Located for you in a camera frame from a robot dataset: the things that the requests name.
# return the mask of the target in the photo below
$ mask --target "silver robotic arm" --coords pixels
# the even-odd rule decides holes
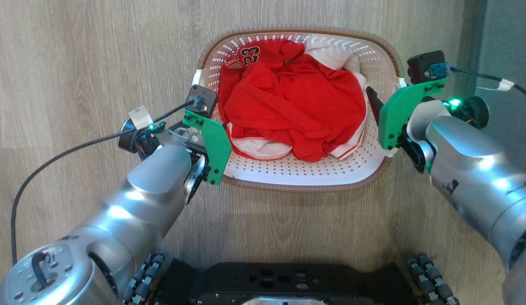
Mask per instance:
[[[526,305],[526,173],[495,140],[453,116],[432,119],[426,141],[432,184],[500,255],[505,303]]]
[[[197,171],[183,146],[154,152],[66,237],[21,259],[1,283],[0,305],[119,304],[135,271],[187,203],[192,168]],[[36,268],[45,285],[32,262],[42,253],[47,261],[37,261]]]

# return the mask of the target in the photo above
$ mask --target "robotic arm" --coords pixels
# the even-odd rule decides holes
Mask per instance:
[[[441,52],[410,58],[413,85],[385,105],[367,90],[378,141],[383,149],[401,147],[419,172],[430,173],[434,187],[499,253],[505,303],[526,305],[526,174],[479,130],[488,120],[481,99],[428,96],[444,88],[443,62]],[[201,181],[220,183],[230,155],[223,127],[210,120],[216,95],[193,86],[190,99],[181,123],[151,124],[120,138],[120,147],[143,162],[77,228],[18,262],[1,284],[0,305],[120,304]],[[124,130],[134,125],[129,120]]]

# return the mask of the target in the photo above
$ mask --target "brown basket rim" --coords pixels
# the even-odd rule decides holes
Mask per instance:
[[[255,33],[323,33],[327,35],[335,36],[345,36],[353,39],[362,39],[370,41],[379,46],[383,51],[385,51],[393,63],[395,68],[396,77],[402,77],[403,69],[400,57],[396,50],[383,38],[375,35],[373,33],[368,33],[365,31],[357,30],[348,30],[337,27],[319,27],[319,26],[309,26],[302,27],[297,25],[274,25],[268,27],[242,27],[234,31],[230,31],[223,35],[218,36],[216,39],[207,44],[204,48],[201,56],[199,57],[199,62],[197,64],[197,69],[204,69],[206,62],[210,53],[218,47],[223,41],[230,39],[235,36],[240,35],[251,35]],[[362,181],[350,183],[348,185],[334,185],[334,186],[289,186],[289,185],[275,185],[271,183],[260,183],[260,182],[251,182],[245,180],[239,180],[229,176],[223,176],[222,182],[227,183],[228,185],[247,187],[249,189],[262,189],[267,191],[295,191],[295,192],[323,192],[323,191],[351,191],[354,189],[361,189],[375,180],[380,178],[387,167],[391,162],[391,158],[385,157],[378,168],[367,178]]]

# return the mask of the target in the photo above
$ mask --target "wooden floor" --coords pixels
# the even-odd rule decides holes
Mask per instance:
[[[443,50],[468,67],[481,1],[0,0],[0,279],[11,267],[11,203],[23,179],[55,154],[115,133],[139,105],[154,115],[179,105],[200,52],[220,33],[245,25],[332,25],[376,33],[404,61]],[[448,92],[464,92],[460,81]],[[42,172],[20,203],[19,257],[73,228],[136,162],[110,141]],[[163,247],[198,267],[332,262],[361,271],[402,266],[407,254],[424,251],[462,303],[502,303],[496,252],[402,153],[360,191],[204,185]]]

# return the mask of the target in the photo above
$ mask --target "gray wall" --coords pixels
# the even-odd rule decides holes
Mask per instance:
[[[478,71],[526,89],[526,0],[487,1]],[[478,87],[496,88],[498,84],[480,80]],[[517,166],[526,169],[526,98],[516,89],[476,89],[476,95],[491,109],[485,131],[505,146]]]

